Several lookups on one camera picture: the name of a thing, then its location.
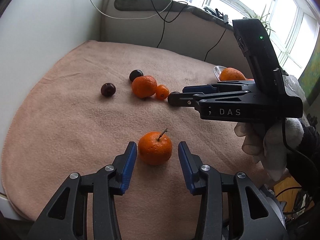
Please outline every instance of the white wall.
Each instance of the white wall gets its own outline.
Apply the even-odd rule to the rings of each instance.
[[[105,13],[118,18],[143,18],[154,15],[149,12],[118,11],[114,7],[114,0],[109,0]],[[173,19],[177,12],[169,13],[167,20]],[[163,21],[159,16],[144,20],[119,20],[104,17],[101,30],[102,41],[130,43],[148,47],[156,47],[161,38]],[[205,21],[190,12],[183,12],[172,23],[165,24],[163,40],[159,46],[181,55],[204,60],[207,51],[219,40],[224,27],[214,22]],[[220,43],[210,51],[207,62],[233,67],[240,70],[247,78],[252,74],[238,47],[233,32],[226,30]]]
[[[102,0],[93,2],[102,5]],[[12,0],[0,18],[1,149],[32,87],[70,50],[99,40],[100,21],[89,0]]]

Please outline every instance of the wooden floor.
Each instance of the wooden floor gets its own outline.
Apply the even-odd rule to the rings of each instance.
[[[274,192],[277,195],[282,190],[289,188],[289,187],[299,187],[299,183],[295,181],[293,177],[286,178],[285,180],[281,181],[277,185],[274,186]],[[294,200],[296,198],[296,195],[298,193],[299,189],[290,189],[286,192],[282,193],[277,197],[279,201],[286,201],[287,205],[284,208],[284,212],[291,212],[294,205]]]

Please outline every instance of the tangerine stem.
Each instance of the tangerine stem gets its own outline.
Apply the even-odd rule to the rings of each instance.
[[[160,135],[157,141],[160,141],[160,138],[168,131],[168,128],[166,128]]]

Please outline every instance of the green leaves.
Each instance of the green leaves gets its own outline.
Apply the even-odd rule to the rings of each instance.
[[[251,19],[259,19],[259,21],[261,21],[262,25],[265,27],[267,33],[268,33],[268,36],[270,37],[270,34],[271,34],[271,31],[274,32],[273,29],[271,29],[270,27],[270,22],[269,21],[266,21],[266,17],[270,14],[270,13],[267,13],[264,15],[264,12],[266,11],[266,7],[267,5],[264,6],[264,9],[262,11],[262,14],[261,16],[256,14],[254,11],[252,11],[253,13],[251,14],[248,10],[246,10],[246,8],[244,8],[241,4],[237,3],[237,2],[234,2],[235,4],[239,5],[243,10],[244,12],[251,18]]]

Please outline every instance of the cherry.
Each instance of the cherry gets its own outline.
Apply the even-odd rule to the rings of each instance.
[[[141,70],[133,70],[130,75],[129,75],[129,79],[131,82],[133,82],[133,80],[135,80],[137,77],[142,77],[143,76],[143,73]]]
[[[105,83],[101,87],[101,94],[105,97],[111,97],[116,92],[116,87],[112,83]]]

